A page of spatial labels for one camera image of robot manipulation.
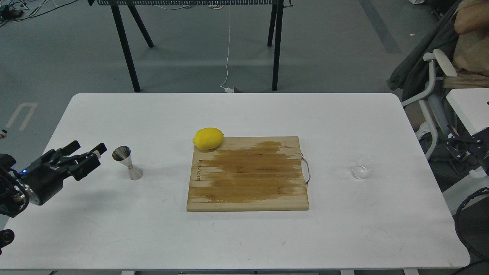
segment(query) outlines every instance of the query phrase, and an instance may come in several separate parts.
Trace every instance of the lemon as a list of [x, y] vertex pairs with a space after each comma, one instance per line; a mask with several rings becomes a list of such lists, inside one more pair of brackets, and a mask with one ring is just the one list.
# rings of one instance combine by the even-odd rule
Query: lemon
[[195, 133], [192, 141], [201, 150], [214, 149], [222, 142], [224, 134], [217, 128], [204, 128]]

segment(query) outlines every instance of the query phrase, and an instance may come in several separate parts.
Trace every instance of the stainless steel jigger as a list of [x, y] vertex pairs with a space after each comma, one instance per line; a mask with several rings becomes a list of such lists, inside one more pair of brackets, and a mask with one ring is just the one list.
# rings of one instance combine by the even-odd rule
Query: stainless steel jigger
[[112, 152], [112, 158], [127, 166], [129, 170], [129, 178], [133, 181], [139, 180], [143, 176], [143, 170], [141, 168], [133, 165], [133, 161], [131, 160], [131, 149], [127, 146], [117, 147]]

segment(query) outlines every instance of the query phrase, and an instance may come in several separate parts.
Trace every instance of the table leg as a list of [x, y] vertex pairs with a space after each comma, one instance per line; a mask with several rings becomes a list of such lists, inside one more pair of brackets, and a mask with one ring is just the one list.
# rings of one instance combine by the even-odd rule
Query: table leg
[[404, 275], [420, 275], [417, 269], [405, 269]]
[[136, 69], [134, 68], [133, 57], [131, 56], [131, 50], [129, 49], [129, 43], [127, 42], [126, 31], [122, 23], [121, 13], [119, 6], [111, 6], [112, 14], [114, 15], [115, 27], [117, 27], [117, 33], [119, 34], [119, 40], [121, 41], [122, 51], [126, 58], [127, 69], [129, 70], [129, 76], [133, 83], [134, 92], [140, 92], [139, 82], [137, 80]]
[[132, 6], [132, 5], [129, 5], [127, 7], [131, 11], [131, 14], [134, 17], [134, 20], [136, 21], [136, 24], [139, 27], [139, 30], [143, 34], [144, 40], [146, 40], [146, 43], [148, 43], [148, 47], [153, 48], [153, 46], [154, 46], [153, 41], [151, 41], [151, 37], [148, 34], [148, 31], [146, 30], [146, 27], [144, 26], [143, 21], [141, 20], [141, 17], [139, 16], [139, 13], [136, 10], [136, 7]]
[[272, 5], [272, 15], [270, 17], [270, 29], [268, 30], [268, 42], [267, 42], [268, 47], [272, 46], [275, 21], [277, 21], [277, 4]]
[[355, 270], [340, 270], [341, 275], [355, 275]]
[[284, 0], [277, 4], [277, 26], [275, 29], [275, 55], [273, 57], [272, 91], [277, 90], [278, 66], [280, 61], [280, 41], [282, 39], [282, 18], [284, 17]]

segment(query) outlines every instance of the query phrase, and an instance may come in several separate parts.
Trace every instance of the chair armrest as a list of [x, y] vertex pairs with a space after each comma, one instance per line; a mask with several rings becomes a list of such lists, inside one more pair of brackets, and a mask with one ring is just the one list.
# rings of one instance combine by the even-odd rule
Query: chair armrest
[[448, 59], [448, 57], [445, 55], [445, 53], [439, 49], [434, 49], [433, 52], [427, 52], [423, 56], [423, 60], [428, 61], [428, 60], [436, 60], [440, 68], [442, 69], [443, 73], [446, 76], [451, 76], [455, 77], [457, 76], [457, 72], [455, 71], [455, 68], [453, 67], [452, 63]]

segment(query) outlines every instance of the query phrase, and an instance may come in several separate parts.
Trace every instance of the clear glass cup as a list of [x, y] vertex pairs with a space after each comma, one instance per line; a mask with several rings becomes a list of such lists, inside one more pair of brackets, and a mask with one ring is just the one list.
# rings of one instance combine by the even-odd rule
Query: clear glass cup
[[352, 175], [359, 180], [363, 180], [374, 168], [374, 161], [368, 156], [358, 156], [355, 159], [355, 166], [352, 168]]

